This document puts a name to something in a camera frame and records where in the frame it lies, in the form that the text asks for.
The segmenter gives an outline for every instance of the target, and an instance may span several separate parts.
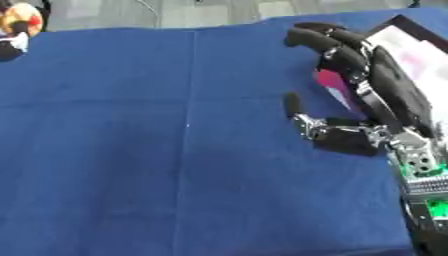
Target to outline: gray floor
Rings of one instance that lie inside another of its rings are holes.
[[[25,0],[37,4],[40,0]],[[201,27],[295,14],[402,8],[412,0],[52,0],[50,30],[102,27]],[[422,0],[448,7],[448,0]]]

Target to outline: black plastic part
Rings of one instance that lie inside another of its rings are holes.
[[[328,126],[361,126],[362,123],[358,120],[353,119],[342,119],[342,118],[335,118],[335,117],[329,117],[325,119]]]
[[[336,65],[345,66],[353,72],[363,72],[368,65],[364,56],[346,45],[338,49],[331,61],[334,61]]]
[[[371,145],[363,132],[329,129],[313,142],[316,148],[338,153],[362,156],[374,156],[378,153],[378,149]]]
[[[434,229],[425,229],[423,224],[416,224],[406,213],[403,199],[400,204],[416,256],[448,255],[448,235]]]
[[[324,53],[330,48],[340,45],[340,42],[310,29],[291,28],[285,38],[289,47],[306,46],[317,53]]]
[[[302,112],[300,98],[296,93],[290,92],[283,96],[283,107],[286,111],[288,119],[293,118],[296,114]]]
[[[336,29],[330,36],[344,44],[350,46],[354,50],[359,50],[362,47],[362,42],[366,37],[362,34],[350,32],[348,30]]]

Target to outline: pink object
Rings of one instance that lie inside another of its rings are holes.
[[[350,100],[350,92],[345,85],[342,77],[333,71],[322,69],[316,72],[316,80],[323,87],[327,88],[327,90],[346,108],[351,111],[356,111],[357,107]]]

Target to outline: robot finger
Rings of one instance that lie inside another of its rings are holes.
[[[362,34],[346,30],[343,26],[328,23],[304,22],[297,23],[294,25],[294,27],[299,29],[310,29],[319,32],[350,46],[356,51],[359,51],[361,49],[366,38]]]

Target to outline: table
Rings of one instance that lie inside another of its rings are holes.
[[[399,13],[448,35],[424,8],[42,33],[1,66],[0,255],[411,255],[384,157],[313,149],[281,103],[352,117],[293,23]]]

